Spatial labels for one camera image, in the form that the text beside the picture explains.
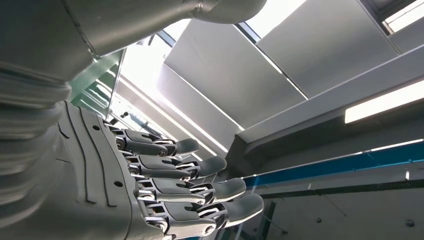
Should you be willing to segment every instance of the fluorescent light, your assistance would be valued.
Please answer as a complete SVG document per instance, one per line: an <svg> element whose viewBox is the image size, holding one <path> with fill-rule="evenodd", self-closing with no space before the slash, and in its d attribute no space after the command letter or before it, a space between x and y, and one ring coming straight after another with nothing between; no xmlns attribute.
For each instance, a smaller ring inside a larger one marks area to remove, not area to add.
<svg viewBox="0 0 424 240"><path fill-rule="evenodd" d="M135 89L131 84L129 84L123 78L120 78L119 82L122 83L122 84L124 84L131 91L133 91L137 96L139 96L141 99L143 99L147 104L149 104L152 108L154 108L156 111L158 111L162 116L164 116L168 121L170 121L171 123L173 123L177 128L179 128L181 131L183 131L185 134L187 134L190 138L196 140L199 143L200 146L202 146L204 149L206 149L208 152L210 152L213 156L216 156L217 155L208 146L206 146L203 142L201 142L199 139L197 139L187 129L185 129L183 126L181 126L181 124L179 124L177 121L175 121L171 116L169 116L160 107L158 107L156 104L154 104L150 99L148 99L146 96L144 96L140 91L138 91L137 89Z"/></svg>
<svg viewBox="0 0 424 240"><path fill-rule="evenodd" d="M346 109L344 122L351 123L422 98L424 98L424 81Z"/></svg>
<svg viewBox="0 0 424 240"><path fill-rule="evenodd" d="M397 144L393 144L393 145L377 147L377 148L371 149L371 152L380 151L380 150L383 150L383 149L390 149L390 148L399 147L399 146L408 145L408 144L415 144L415 143L419 143L419 142L422 142L422 141L424 141L424 139L417 139L417 140L413 140L413 141L406 141L406 142L401 142L401 143L397 143Z"/></svg>

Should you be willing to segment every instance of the ceiling light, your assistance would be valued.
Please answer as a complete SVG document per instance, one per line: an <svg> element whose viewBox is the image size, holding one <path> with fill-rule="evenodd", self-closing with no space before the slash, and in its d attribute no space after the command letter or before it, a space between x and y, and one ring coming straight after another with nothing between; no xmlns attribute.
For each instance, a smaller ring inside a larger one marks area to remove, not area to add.
<svg viewBox="0 0 424 240"><path fill-rule="evenodd" d="M375 151L379 151L379 150L383 150L383 149L390 149L390 148L399 147L399 146L408 145L408 144L415 144L415 143L419 143L419 142L422 142L422 141L424 141L424 139L417 139L417 140L413 140L413 141L406 141L406 142L401 142L401 143L397 143L397 144L393 144L393 145L377 147L377 148L371 149L371 152L375 152Z"/></svg>
<svg viewBox="0 0 424 240"><path fill-rule="evenodd" d="M392 91L346 109L344 122L351 123L424 98L424 81Z"/></svg>

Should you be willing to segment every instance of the robotic hand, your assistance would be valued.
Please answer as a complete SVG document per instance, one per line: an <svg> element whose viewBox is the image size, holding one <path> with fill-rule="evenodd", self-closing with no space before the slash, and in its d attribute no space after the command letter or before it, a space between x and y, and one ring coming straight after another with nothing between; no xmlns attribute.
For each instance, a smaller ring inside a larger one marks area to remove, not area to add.
<svg viewBox="0 0 424 240"><path fill-rule="evenodd" d="M64 102L93 62L185 18L235 24L266 0L20 0L0 7L0 238L160 240L206 236L263 208L197 149L110 127Z"/></svg>
<svg viewBox="0 0 424 240"><path fill-rule="evenodd" d="M134 152L151 153L150 150L154 145L161 147L163 142L166 142L167 149L172 149L168 151L169 155L186 155L199 148L195 140L186 139L175 143L169 139L157 140L157 137L151 134L121 130L107 123L105 126L115 134L117 145L123 149L120 152L128 162L128 170L137 182L139 187L135 193L137 201L142 202L148 211L144 220L150 225L159 227L165 234L165 239L207 236L214 230L242 223L263 210L263 200L256 194L227 202L245 192L246 184L240 178L220 183L190 182L225 169L226 160L220 156L197 161L134 155ZM155 141L146 143L147 139ZM128 144L134 140L142 144L138 146Z"/></svg>

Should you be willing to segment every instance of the metal beam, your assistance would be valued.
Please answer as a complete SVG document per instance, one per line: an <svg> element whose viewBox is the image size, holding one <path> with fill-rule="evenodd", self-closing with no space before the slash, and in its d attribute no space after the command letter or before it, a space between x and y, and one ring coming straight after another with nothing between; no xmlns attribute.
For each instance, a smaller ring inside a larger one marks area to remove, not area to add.
<svg viewBox="0 0 424 240"><path fill-rule="evenodd" d="M254 183L257 179L255 176L245 177L244 181L247 186L260 186L332 174L355 173L394 165L410 168L422 161L424 161L424 142L418 142L377 151L368 150L359 154L260 174L257 183Z"/></svg>
<svg viewBox="0 0 424 240"><path fill-rule="evenodd" d="M347 79L346 82L249 127L238 135L247 143L251 143L327 112L346 108L365 98L420 79L424 75L422 62L424 45Z"/></svg>

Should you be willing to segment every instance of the window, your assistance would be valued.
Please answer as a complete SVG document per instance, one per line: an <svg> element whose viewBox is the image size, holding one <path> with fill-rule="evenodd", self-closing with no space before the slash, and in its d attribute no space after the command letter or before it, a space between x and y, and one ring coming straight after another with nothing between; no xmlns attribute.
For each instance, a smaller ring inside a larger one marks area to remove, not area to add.
<svg viewBox="0 0 424 240"><path fill-rule="evenodd" d="M383 24L392 34L424 17L424 0L416 0L384 20Z"/></svg>
<svg viewBox="0 0 424 240"><path fill-rule="evenodd" d="M162 38L158 35L153 37L153 40L150 43L150 47L165 59L168 54L170 54L172 47L169 46Z"/></svg>
<svg viewBox="0 0 424 240"><path fill-rule="evenodd" d="M176 23L173 23L163 30L169 34L175 41L178 41L181 34L183 34L184 30L187 28L187 25L190 23L191 19L183 19L179 20Z"/></svg>
<svg viewBox="0 0 424 240"><path fill-rule="evenodd" d="M306 0L267 0L262 10L246 23L263 38L304 2Z"/></svg>

